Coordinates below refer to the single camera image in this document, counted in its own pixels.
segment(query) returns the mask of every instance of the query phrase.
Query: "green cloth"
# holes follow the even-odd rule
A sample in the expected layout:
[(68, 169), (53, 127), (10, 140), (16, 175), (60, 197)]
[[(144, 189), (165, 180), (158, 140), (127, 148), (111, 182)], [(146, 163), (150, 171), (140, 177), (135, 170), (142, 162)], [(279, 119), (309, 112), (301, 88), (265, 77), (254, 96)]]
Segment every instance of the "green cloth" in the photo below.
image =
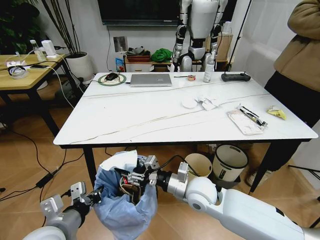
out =
[(172, 51), (160, 48), (151, 56), (151, 60), (157, 63), (162, 63), (171, 60)]

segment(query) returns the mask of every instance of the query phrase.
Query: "yellow wrapper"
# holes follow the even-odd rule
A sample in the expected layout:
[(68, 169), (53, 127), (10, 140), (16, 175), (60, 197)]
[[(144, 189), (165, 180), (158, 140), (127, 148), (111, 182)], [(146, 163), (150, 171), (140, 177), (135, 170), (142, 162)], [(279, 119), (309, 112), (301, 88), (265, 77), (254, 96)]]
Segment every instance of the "yellow wrapper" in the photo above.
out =
[(282, 110), (268, 109), (267, 113), (282, 118), (283, 120), (287, 119), (286, 114)]

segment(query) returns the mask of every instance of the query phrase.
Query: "beige jacket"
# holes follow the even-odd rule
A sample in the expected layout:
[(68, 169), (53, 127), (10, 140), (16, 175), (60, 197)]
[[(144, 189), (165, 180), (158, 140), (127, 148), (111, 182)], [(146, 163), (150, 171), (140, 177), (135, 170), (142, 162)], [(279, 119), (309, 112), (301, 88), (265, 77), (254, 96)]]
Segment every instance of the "beige jacket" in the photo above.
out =
[(320, 0), (299, 3), (288, 26), (297, 35), (275, 61), (274, 68), (287, 78), (320, 92)]

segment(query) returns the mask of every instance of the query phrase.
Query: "person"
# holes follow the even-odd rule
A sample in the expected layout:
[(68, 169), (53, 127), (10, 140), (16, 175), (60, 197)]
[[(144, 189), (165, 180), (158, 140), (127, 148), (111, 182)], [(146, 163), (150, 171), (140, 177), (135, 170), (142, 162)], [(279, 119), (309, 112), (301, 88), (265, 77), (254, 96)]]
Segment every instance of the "person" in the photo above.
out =
[[(320, 119), (320, 0), (300, 2), (288, 27), (296, 36), (275, 61), (276, 71), (264, 88), (312, 128)], [(264, 156), (269, 160), (268, 170), (259, 184), (285, 165), (300, 143), (272, 143)], [(256, 174), (247, 177), (248, 185)]]

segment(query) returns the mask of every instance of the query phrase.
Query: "bottle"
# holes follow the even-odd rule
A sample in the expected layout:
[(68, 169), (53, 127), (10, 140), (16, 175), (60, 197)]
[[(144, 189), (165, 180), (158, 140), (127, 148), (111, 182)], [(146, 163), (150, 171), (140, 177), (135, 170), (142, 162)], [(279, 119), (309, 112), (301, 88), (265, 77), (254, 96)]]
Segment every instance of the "bottle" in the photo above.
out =
[(39, 49), (36, 40), (30, 40), (30, 43), (32, 44), (34, 54), (36, 55), (38, 61), (39, 62), (46, 61), (46, 57), (43, 54), (43, 52)]
[(205, 66), (205, 71), (204, 71), (204, 78), (203, 81), (205, 83), (209, 83), (211, 80), (212, 72), (215, 69), (215, 58), (214, 55), (211, 55), (208, 59), (208, 62), (206, 63)]

